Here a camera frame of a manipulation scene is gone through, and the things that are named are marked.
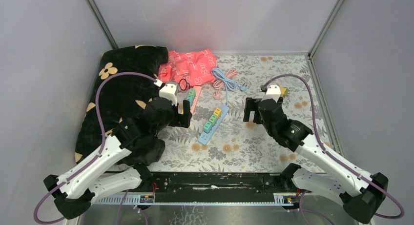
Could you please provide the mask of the yellow charger plug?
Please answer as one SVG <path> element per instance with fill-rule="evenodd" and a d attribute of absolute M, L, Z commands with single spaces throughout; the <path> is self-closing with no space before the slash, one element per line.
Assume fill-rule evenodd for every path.
<path fill-rule="evenodd" d="M 288 94 L 288 89 L 285 87 L 280 87 L 281 96 L 285 98 Z"/>
<path fill-rule="evenodd" d="M 220 108 L 216 108 L 216 109 L 214 110 L 213 114 L 214 114 L 217 118 L 219 118 L 219 117 L 221 116 L 221 114 L 222 114 L 222 110 L 221 110 Z"/>

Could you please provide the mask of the light green USB charger plug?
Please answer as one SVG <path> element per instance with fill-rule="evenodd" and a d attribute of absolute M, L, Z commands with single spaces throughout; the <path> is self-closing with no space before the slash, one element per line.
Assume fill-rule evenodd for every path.
<path fill-rule="evenodd" d="M 193 100 L 195 98 L 195 95 L 196 95 L 195 89 L 194 88 L 189 89 L 187 100 Z"/>

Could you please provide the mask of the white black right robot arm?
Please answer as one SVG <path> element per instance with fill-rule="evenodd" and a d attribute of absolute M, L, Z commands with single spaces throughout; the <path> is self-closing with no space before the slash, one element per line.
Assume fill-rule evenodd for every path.
<path fill-rule="evenodd" d="M 342 206 L 356 221 L 368 224 L 385 200 L 389 179 L 380 172 L 372 174 L 357 167 L 319 143 L 309 127 L 286 116 L 282 102 L 282 98 L 246 98 L 243 120 L 249 121 L 254 112 L 254 123 L 262 124 L 280 146 L 311 160 L 329 176 L 315 176 L 298 164 L 289 164 L 282 172 L 281 188 L 317 193 Z"/>

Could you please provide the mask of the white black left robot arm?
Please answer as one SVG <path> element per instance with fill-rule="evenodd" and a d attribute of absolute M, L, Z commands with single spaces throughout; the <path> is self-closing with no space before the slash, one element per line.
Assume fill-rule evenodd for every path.
<path fill-rule="evenodd" d="M 188 128 L 190 107 L 190 101 L 184 100 L 179 112 L 170 100 L 155 97 L 141 114 L 120 122 L 74 168 L 60 176 L 47 176 L 43 182 L 57 210 L 71 220 L 103 197 L 127 189 L 148 190 L 152 175 L 147 166 L 161 158 L 166 146 L 158 133 L 167 126 Z"/>

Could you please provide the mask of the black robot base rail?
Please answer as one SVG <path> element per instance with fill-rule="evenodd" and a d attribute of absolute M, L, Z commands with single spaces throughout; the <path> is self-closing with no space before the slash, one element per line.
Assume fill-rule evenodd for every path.
<path fill-rule="evenodd" d="M 169 192 L 185 188 L 252 189 L 265 192 L 303 192 L 291 179 L 279 173 L 229 173 L 229 172 L 154 172 L 149 183 L 129 192 Z"/>

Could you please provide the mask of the pink power strip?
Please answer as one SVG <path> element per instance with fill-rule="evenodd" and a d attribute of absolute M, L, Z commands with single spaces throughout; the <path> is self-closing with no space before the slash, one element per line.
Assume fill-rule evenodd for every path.
<path fill-rule="evenodd" d="M 198 99 L 199 99 L 199 97 L 200 97 L 200 95 L 201 95 L 201 90 L 202 90 L 202 87 L 201 87 L 201 86 L 194 86 L 194 87 L 192 87 L 192 88 L 194 88 L 194 89 L 195 89 L 195 91 L 196 91 L 196 95 L 195 95 L 195 98 L 193 99 L 193 104 L 192 104 L 192 106 L 190 106 L 190 112 L 191 112 L 191 114 L 194 114 L 194 111 L 195 111 L 195 108 L 196 108 L 196 105 L 197 105 Z"/>

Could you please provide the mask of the light blue power strip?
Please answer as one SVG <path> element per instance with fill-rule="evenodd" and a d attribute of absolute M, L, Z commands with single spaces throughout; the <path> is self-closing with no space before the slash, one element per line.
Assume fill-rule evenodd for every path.
<path fill-rule="evenodd" d="M 229 111 L 229 106 L 226 105 L 226 104 L 221 105 L 219 108 L 222 110 L 221 116 L 217 119 L 216 124 L 212 127 L 212 129 L 209 133 L 205 133 L 205 132 L 202 131 L 202 133 L 200 134 L 200 136 L 198 138 L 198 142 L 200 144 L 206 145 L 209 142 L 209 140 L 211 139 L 211 137 L 213 136 L 215 131 L 218 129 L 219 125 L 224 120 L 225 116 L 227 115 L 227 113 Z"/>

